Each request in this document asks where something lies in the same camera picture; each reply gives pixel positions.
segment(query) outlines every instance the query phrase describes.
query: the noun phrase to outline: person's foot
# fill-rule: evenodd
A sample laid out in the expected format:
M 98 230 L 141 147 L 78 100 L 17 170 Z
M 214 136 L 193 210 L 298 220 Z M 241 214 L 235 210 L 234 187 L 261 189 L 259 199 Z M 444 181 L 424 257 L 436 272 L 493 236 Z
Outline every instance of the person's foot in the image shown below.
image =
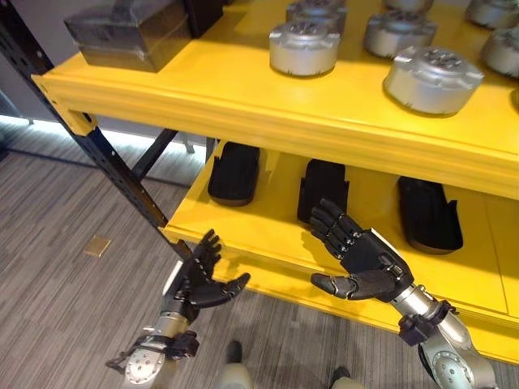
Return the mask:
M 350 371 L 346 369 L 344 366 L 339 366 L 333 371 L 332 374 L 332 384 L 330 385 L 330 389 L 332 389 L 333 384 L 341 378 L 351 378 Z
M 231 340 L 227 344 L 227 363 L 242 363 L 242 344 L 237 340 Z

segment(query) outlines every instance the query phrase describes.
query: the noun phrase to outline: black metal shelf post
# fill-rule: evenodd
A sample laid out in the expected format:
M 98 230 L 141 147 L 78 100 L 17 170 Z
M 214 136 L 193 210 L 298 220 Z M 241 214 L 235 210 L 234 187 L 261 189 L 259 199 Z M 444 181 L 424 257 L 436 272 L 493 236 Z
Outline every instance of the black metal shelf post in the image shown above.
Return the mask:
M 83 113 L 84 119 L 92 123 L 92 131 L 86 136 L 75 134 L 38 86 L 34 84 L 31 75 L 43 75 L 52 70 L 54 65 L 9 0 L 0 0 L 0 50 L 73 140 L 90 156 L 139 213 L 155 229 L 165 227 L 168 222 L 166 216 L 144 189 L 141 180 L 177 131 L 164 129 L 132 170 L 87 113 Z M 191 256 L 191 250 L 184 241 L 179 241 L 177 244 L 169 242 L 169 244 L 183 259 Z

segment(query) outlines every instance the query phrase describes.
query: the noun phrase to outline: yellow shelving unit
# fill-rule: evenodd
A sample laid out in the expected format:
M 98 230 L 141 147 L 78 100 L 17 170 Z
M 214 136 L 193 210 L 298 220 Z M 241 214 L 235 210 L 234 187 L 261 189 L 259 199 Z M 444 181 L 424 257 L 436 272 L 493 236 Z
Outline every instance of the yellow shelving unit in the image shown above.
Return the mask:
M 220 143 L 216 155 L 223 145 Z M 375 300 L 338 301 L 310 284 L 313 272 L 339 275 L 344 269 L 297 219 L 299 182 L 308 161 L 303 156 L 262 150 L 254 200 L 245 207 L 223 207 L 208 194 L 210 160 L 161 231 L 174 242 L 198 241 L 215 229 L 224 246 L 225 261 L 216 272 L 221 279 L 231 280 L 248 271 L 251 288 L 259 292 L 395 331 L 398 315 L 391 306 Z M 459 200 L 464 246 L 452 254 L 435 256 L 420 253 L 405 241 L 398 214 L 398 176 L 349 167 L 345 179 L 350 181 L 348 214 L 386 237 L 410 265 L 417 282 L 468 314 L 484 334 L 493 327 L 505 328 L 508 341 L 488 342 L 483 351 L 519 362 L 519 348 L 511 341 L 519 335 L 514 310 L 519 303 L 519 268 L 514 268 L 519 246 L 502 245 L 495 250 L 493 240 L 493 234 L 501 236 L 502 230 L 513 228 L 519 203 L 446 186 L 447 197 Z M 505 213 L 507 218 L 502 221 L 494 212 Z M 502 239 L 512 238 L 511 233 L 513 229 Z M 502 274 L 507 264 L 508 272 Z
M 439 25 L 434 44 L 463 55 L 486 77 L 461 112 L 428 118 L 384 95 L 391 62 L 362 47 L 380 1 L 350 2 L 330 74 L 296 79 L 270 69 L 268 33 L 283 23 L 288 2 L 237 0 L 158 73 L 89 66 L 78 54 L 34 80 L 80 136 L 91 134 L 93 115 L 100 114 L 261 147 L 250 205 L 211 201 L 209 163 L 163 234 L 172 242 L 197 241 L 214 228 L 225 245 L 216 271 L 221 279 L 248 271 L 251 289 L 395 331 L 391 307 L 340 301 L 308 281 L 314 271 L 344 270 L 297 222 L 299 180 L 310 158 L 347 165 L 348 212 L 401 252 L 417 282 L 459 307 L 478 349 L 519 363 L 517 82 L 478 60 L 489 31 L 467 23 L 459 7 L 433 6 L 428 17 Z M 431 256 L 407 245 L 397 214 L 400 175 L 441 182 L 448 198 L 459 200 L 463 249 Z
M 65 119 L 68 110 L 97 113 L 519 199 L 517 85 L 479 62 L 488 30 L 467 23 L 459 7 L 433 6 L 434 44 L 486 77 L 460 113 L 425 118 L 383 94 L 391 62 L 362 47 L 379 1 L 350 2 L 329 75 L 295 79 L 270 69 L 268 33 L 288 2 L 237 1 L 158 73 L 89 66 L 78 54 L 36 82 Z M 68 122 L 77 134 L 89 131 Z

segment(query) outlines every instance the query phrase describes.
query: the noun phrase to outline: pant leg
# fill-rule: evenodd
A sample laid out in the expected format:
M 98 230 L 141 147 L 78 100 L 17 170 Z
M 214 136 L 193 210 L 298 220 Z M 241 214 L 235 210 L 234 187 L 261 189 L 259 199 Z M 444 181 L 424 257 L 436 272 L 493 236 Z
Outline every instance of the pant leg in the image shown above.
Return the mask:
M 218 374 L 213 389 L 254 389 L 247 368 L 241 363 L 228 363 Z
M 332 389 L 366 389 L 366 388 L 351 378 L 343 377 L 343 378 L 339 378 L 336 382 L 333 383 Z

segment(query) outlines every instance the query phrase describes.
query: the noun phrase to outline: small tan square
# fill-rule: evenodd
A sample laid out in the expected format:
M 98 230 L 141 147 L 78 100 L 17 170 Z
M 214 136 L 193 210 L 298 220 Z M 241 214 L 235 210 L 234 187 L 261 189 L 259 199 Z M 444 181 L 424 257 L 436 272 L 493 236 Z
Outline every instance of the small tan square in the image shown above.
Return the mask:
M 87 255 L 91 255 L 92 257 L 100 258 L 108 248 L 110 242 L 110 239 L 94 235 L 93 238 L 90 239 L 90 242 L 87 243 L 87 245 L 84 247 L 83 252 Z

